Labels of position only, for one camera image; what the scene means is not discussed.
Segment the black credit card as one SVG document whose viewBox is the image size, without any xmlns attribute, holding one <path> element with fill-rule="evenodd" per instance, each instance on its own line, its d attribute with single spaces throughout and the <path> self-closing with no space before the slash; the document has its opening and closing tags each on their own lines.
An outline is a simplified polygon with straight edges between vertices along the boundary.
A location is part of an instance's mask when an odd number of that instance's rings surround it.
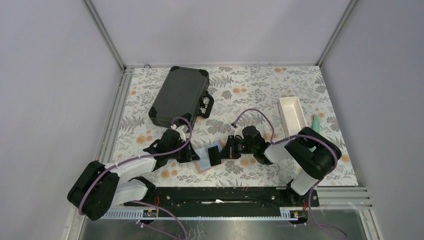
<svg viewBox="0 0 424 240">
<path fill-rule="evenodd" d="M 214 167 L 222 163 L 218 146 L 213 146 L 207 149 L 210 166 Z"/>
</svg>

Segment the white rectangular plastic tray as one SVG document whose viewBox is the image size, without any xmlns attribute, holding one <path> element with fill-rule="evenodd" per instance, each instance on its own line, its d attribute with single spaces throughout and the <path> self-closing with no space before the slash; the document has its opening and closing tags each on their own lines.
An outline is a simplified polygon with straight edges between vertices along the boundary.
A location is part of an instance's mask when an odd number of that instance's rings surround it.
<svg viewBox="0 0 424 240">
<path fill-rule="evenodd" d="M 301 129 L 308 126 L 298 97 L 281 97 L 278 103 L 278 110 L 286 137 L 296 135 Z"/>
</svg>

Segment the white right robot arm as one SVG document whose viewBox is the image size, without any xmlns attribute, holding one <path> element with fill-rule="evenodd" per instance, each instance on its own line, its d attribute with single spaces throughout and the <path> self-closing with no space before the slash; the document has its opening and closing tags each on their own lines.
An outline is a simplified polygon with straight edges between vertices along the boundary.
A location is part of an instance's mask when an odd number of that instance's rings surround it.
<svg viewBox="0 0 424 240">
<path fill-rule="evenodd" d="M 297 134 L 270 143 L 265 141 L 253 125 L 245 127 L 241 135 L 228 136 L 221 150 L 209 152 L 212 160 L 239 159 L 242 155 L 252 155 L 262 165 L 294 159 L 301 171 L 288 183 L 290 189 L 286 198 L 291 205 L 299 206 L 307 199 L 310 189 L 336 168 L 342 152 L 310 127 L 304 127 Z"/>
</svg>

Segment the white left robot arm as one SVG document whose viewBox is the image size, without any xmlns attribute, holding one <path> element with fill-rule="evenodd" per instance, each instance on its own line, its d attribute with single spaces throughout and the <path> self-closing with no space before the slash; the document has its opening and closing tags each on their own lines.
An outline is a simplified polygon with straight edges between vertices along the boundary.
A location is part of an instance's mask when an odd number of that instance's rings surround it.
<svg viewBox="0 0 424 240">
<path fill-rule="evenodd" d="M 171 159 L 183 163 L 198 160 L 190 143 L 191 135 L 187 126 L 172 125 L 139 156 L 111 164 L 90 162 L 71 187 L 67 200 L 92 221 L 103 217 L 110 207 L 127 202 L 152 204 L 154 186 L 140 176 L 158 170 Z"/>
</svg>

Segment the floral patterned table mat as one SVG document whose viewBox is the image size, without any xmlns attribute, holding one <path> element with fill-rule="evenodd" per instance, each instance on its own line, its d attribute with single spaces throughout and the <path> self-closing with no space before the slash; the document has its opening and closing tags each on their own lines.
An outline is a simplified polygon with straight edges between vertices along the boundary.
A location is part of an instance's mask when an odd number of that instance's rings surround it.
<svg viewBox="0 0 424 240">
<path fill-rule="evenodd" d="M 208 67 L 208 91 L 214 98 L 209 118 L 198 117 L 191 144 L 195 149 L 221 140 L 234 130 L 254 125 L 266 141 L 281 140 L 284 130 L 278 103 L 282 97 L 298 97 L 307 125 L 314 115 L 320 120 L 320 133 L 338 146 L 342 157 L 337 168 L 321 186 L 357 186 L 357 178 L 348 155 L 328 90 L 318 66 Z M 131 73 L 122 119 L 116 137 L 112 163 L 142 154 L 144 148 L 159 139 L 165 129 L 148 116 L 167 74 L 168 68 L 136 68 Z M 251 155 L 224 160 L 220 165 L 198 173 L 195 163 L 170 160 L 160 169 L 144 175 L 161 187 L 247 187 L 284 186 L 301 168 L 293 159 L 262 165 Z"/>
</svg>

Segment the black hard carrying case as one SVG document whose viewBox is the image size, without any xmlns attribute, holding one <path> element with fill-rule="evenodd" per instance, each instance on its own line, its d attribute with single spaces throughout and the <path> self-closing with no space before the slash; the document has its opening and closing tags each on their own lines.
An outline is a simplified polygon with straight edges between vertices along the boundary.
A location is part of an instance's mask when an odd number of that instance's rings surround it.
<svg viewBox="0 0 424 240">
<path fill-rule="evenodd" d="M 168 128 L 176 117 L 194 126 L 197 117 L 210 117 L 214 98 L 208 91 L 209 72 L 204 69 L 173 66 L 170 68 L 148 116 L 156 126 Z"/>
</svg>

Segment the mint green cylindrical tube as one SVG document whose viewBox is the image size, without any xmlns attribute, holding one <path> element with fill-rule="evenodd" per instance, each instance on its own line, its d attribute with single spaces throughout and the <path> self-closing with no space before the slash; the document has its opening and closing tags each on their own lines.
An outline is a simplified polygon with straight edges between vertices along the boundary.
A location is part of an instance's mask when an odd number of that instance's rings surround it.
<svg viewBox="0 0 424 240">
<path fill-rule="evenodd" d="M 321 122 L 320 122 L 320 118 L 318 115 L 314 115 L 313 119 L 312 119 L 312 129 L 317 132 L 318 134 L 321 131 Z"/>
</svg>

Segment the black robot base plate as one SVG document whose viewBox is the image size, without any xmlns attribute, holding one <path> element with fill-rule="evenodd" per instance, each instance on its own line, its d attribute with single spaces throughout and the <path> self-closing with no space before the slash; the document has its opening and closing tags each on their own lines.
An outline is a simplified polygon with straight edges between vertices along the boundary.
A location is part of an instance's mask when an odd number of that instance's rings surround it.
<svg viewBox="0 0 424 240">
<path fill-rule="evenodd" d="M 147 193 L 140 200 L 162 207 L 168 211 L 173 208 L 194 208 L 200 206 L 241 206 L 245 208 L 286 208 L 297 211 L 308 207 L 319 207 L 318 194 L 298 195 L 287 187 L 246 186 L 246 187 L 164 187 L 154 186 L 144 177 L 148 186 Z"/>
</svg>

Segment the aluminium frame rail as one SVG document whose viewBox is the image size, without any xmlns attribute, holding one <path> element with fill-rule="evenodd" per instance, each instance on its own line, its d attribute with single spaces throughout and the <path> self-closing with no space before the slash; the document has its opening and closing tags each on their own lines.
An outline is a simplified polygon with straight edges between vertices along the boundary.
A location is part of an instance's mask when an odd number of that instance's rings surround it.
<svg viewBox="0 0 424 240">
<path fill-rule="evenodd" d="M 116 138 L 119 132 L 119 125 L 124 111 L 125 101 L 128 96 L 127 91 L 129 90 L 130 86 L 132 71 L 127 70 L 127 65 L 122 59 L 115 43 L 112 40 L 112 37 L 110 36 L 105 24 L 103 23 L 103 20 L 98 10 L 96 9 L 94 2 L 92 0 L 85 0 L 84 4 L 87 7 L 87 10 L 96 28 L 99 30 L 99 33 L 106 47 L 110 51 L 112 58 L 120 70 L 120 75 L 116 84 L 116 89 L 114 90 L 112 104 L 106 118 L 106 125 L 103 131 L 97 155 L 98 162 L 107 164 L 113 161 Z"/>
</svg>

